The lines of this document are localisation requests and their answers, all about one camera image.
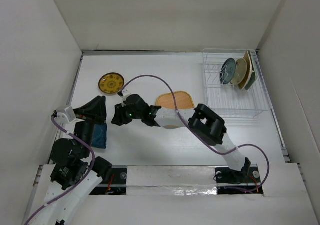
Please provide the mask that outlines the dark blue plate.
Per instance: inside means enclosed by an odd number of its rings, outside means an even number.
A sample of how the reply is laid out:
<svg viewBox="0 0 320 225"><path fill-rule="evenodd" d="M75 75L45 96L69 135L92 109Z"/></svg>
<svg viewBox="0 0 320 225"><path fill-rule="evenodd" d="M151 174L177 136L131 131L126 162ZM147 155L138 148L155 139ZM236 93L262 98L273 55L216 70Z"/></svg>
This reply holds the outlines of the dark blue plate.
<svg viewBox="0 0 320 225"><path fill-rule="evenodd" d="M91 146L96 149L106 149L107 148L107 129L106 123L96 124L94 126Z"/></svg>

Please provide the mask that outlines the orange square woven tray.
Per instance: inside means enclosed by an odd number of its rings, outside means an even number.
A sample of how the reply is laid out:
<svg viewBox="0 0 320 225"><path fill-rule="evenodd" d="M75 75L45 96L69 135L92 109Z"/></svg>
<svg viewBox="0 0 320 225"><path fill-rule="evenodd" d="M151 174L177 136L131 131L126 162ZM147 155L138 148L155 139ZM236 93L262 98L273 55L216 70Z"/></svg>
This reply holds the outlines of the orange square woven tray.
<svg viewBox="0 0 320 225"><path fill-rule="evenodd" d="M155 122L162 128L173 130L185 127L186 125L182 122L181 118L189 123L189 119L195 113L195 105L192 97L185 91L174 92L176 105L179 110L176 111L175 102L171 93L166 93L159 96L156 100L155 105L161 108L157 111Z"/></svg>

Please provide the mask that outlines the blue white patterned bowl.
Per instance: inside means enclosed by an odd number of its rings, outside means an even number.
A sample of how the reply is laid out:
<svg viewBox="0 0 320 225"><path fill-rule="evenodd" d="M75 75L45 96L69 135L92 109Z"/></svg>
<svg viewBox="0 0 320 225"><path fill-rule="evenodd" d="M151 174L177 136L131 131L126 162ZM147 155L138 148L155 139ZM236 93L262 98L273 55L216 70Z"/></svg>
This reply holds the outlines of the blue white patterned bowl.
<svg viewBox="0 0 320 225"><path fill-rule="evenodd" d="M231 82L236 74L237 64L234 58L227 59L220 70L219 80L222 85L227 85Z"/></svg>

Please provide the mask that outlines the cream floral round plate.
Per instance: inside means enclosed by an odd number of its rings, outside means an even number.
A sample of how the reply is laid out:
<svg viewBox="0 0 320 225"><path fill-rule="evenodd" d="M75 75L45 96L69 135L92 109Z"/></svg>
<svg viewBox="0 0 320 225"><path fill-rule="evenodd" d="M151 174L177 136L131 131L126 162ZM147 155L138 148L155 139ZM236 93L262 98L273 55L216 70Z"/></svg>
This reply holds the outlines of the cream floral round plate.
<svg viewBox="0 0 320 225"><path fill-rule="evenodd" d="M236 70L235 74L231 80L232 85L239 85L245 78L248 67L247 62L244 58L236 60Z"/></svg>

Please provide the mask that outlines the green-rimmed bamboo tray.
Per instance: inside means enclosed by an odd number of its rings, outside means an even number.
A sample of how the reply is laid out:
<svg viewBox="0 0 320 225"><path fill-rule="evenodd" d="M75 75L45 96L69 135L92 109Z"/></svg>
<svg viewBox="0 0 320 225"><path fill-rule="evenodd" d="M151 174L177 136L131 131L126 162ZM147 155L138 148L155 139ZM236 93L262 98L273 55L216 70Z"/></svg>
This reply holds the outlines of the green-rimmed bamboo tray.
<svg viewBox="0 0 320 225"><path fill-rule="evenodd" d="M245 87L248 85L251 77L252 77L252 74L253 74L253 62L252 62L252 59L251 59L251 54L250 54L250 51L249 50L246 50L245 52L245 55L244 55L244 60L246 61L246 64L247 64L247 71L245 73L245 76L244 76L244 79L241 81L241 83L238 85L238 88L240 90L244 90Z"/></svg>

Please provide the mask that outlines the light blue divided plate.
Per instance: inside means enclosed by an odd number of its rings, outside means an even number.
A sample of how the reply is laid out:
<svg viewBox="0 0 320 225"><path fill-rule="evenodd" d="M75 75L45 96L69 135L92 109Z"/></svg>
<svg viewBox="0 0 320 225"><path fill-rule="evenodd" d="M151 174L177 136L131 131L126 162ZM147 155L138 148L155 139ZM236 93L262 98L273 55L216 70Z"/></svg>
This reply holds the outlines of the light blue divided plate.
<svg viewBox="0 0 320 225"><path fill-rule="evenodd" d="M247 85L245 86L245 90L248 91L253 84L255 83L255 81L258 78L258 60L257 60L257 55L253 52L253 51L248 51L247 52L250 58L250 62L252 65L252 74L250 77L250 80L248 81Z"/></svg>

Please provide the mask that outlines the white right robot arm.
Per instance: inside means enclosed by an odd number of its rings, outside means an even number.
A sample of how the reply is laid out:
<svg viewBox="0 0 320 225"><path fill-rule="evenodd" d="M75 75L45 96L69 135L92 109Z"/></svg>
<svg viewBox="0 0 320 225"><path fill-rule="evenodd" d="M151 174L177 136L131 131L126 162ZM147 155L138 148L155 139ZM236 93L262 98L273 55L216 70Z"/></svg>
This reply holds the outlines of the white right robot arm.
<svg viewBox="0 0 320 225"><path fill-rule="evenodd" d="M123 126L133 120L140 120L148 127L174 130L186 127L207 147L213 149L226 161L228 182L242 184L249 176L250 160L244 156L231 141L225 121L204 104L196 108L176 110L163 106L148 105L138 94L118 95L122 102L115 105L112 124Z"/></svg>

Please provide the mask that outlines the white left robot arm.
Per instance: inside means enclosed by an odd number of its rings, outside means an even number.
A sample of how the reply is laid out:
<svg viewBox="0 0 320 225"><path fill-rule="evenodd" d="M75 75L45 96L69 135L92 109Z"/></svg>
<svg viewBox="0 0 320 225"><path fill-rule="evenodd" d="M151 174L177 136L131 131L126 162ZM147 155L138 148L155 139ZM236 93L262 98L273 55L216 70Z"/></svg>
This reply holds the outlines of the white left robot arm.
<svg viewBox="0 0 320 225"><path fill-rule="evenodd" d="M56 109L52 123L69 138L53 144L49 159L54 163L44 204L26 221L27 225L68 225L84 200L100 183L112 176L112 164L95 155L107 147L106 97L87 104Z"/></svg>

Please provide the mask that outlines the yellow brown round plate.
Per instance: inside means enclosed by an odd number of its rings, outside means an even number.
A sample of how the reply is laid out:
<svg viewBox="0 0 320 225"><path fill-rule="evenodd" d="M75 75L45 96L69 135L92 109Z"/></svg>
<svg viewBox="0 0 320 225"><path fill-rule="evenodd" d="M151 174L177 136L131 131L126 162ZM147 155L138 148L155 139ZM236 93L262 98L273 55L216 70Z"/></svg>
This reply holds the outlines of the yellow brown round plate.
<svg viewBox="0 0 320 225"><path fill-rule="evenodd" d="M113 95L118 93L125 85L124 77L116 72L110 72L103 75L99 82L99 90L107 95Z"/></svg>

